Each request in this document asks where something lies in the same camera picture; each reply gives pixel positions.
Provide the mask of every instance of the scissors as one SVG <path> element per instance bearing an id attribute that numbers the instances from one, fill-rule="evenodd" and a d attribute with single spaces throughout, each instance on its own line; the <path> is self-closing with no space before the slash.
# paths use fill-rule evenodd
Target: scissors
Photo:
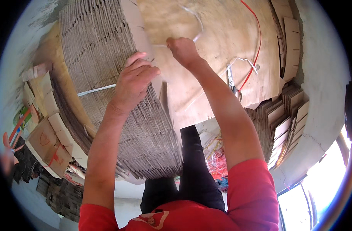
<path id="1" fill-rule="evenodd" d="M 235 87 L 231 66 L 227 65 L 227 67 L 227 80 L 229 81 L 229 87 L 233 91 L 234 95 L 238 98 L 239 102 L 241 102 L 242 93 Z"/>

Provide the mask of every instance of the person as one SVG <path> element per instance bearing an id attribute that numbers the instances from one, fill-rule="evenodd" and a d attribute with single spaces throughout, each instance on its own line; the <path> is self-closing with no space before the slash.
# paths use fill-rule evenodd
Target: person
<path id="1" fill-rule="evenodd" d="M 177 191 L 174 179 L 146 180 L 142 215 L 121 230 L 278 230 L 279 204 L 254 125 L 228 85 L 201 58 L 192 40 L 167 39 L 173 57 L 202 86 L 221 129 L 229 189 L 228 211 L 208 172 L 195 126 L 181 130 L 183 172 Z M 146 53 L 128 58 L 92 142 L 79 229 L 118 230 L 114 215 L 118 142 L 129 112 L 145 97 L 160 74 L 145 61 Z"/>

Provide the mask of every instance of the red plastic strap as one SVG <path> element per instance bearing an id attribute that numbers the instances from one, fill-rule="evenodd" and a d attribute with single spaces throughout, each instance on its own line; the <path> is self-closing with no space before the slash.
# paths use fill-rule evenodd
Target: red plastic strap
<path id="1" fill-rule="evenodd" d="M 254 59 L 254 62 L 253 62 L 253 66 L 256 66 L 256 61 L 257 61 L 257 58 L 258 58 L 258 54 L 260 52 L 260 49 L 261 49 L 261 42 L 262 42 L 262 34 L 261 34 L 261 27 L 260 27 L 260 22 L 258 21 L 258 18 L 256 16 L 256 14 L 253 12 L 253 10 L 245 3 L 243 2 L 242 0 L 240 0 L 252 13 L 253 15 L 256 17 L 257 19 L 257 23 L 258 23 L 258 28 L 260 30 L 260 46 L 258 47 L 258 51 L 257 51 L 257 55 L 256 55 L 256 58 Z M 253 71 L 253 68 L 250 69 L 250 72 L 246 78 L 246 80 L 244 81 L 243 85 L 240 87 L 239 91 L 242 90 L 242 88 L 244 87 L 244 84 L 248 81 L 249 79 L 249 76 L 252 74 L 252 71 Z"/>

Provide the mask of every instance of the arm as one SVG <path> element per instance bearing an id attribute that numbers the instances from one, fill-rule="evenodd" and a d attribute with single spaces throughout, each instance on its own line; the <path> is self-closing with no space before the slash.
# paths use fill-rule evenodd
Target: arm
<path id="1" fill-rule="evenodd" d="M 256 129 L 227 84 L 201 58 L 192 40 L 167 39 L 174 58 L 197 78 L 221 129 L 227 168 L 249 159 L 264 160 Z"/>
<path id="2" fill-rule="evenodd" d="M 160 74 L 143 60 L 146 53 L 128 58 L 109 102 L 103 121 L 91 144 L 82 204 L 95 204 L 114 210 L 114 185 L 120 134 L 130 111 L 146 96 L 150 81 Z"/>

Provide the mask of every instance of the shirt print logo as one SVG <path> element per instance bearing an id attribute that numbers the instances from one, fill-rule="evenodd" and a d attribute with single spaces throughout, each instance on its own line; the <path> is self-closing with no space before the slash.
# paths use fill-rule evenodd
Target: shirt print logo
<path id="1" fill-rule="evenodd" d="M 149 224 L 151 227 L 153 227 L 154 229 L 162 229 L 164 220 L 167 218 L 169 213 L 170 213 L 169 211 L 163 211 L 160 213 L 146 213 L 132 220 L 145 222 Z"/>

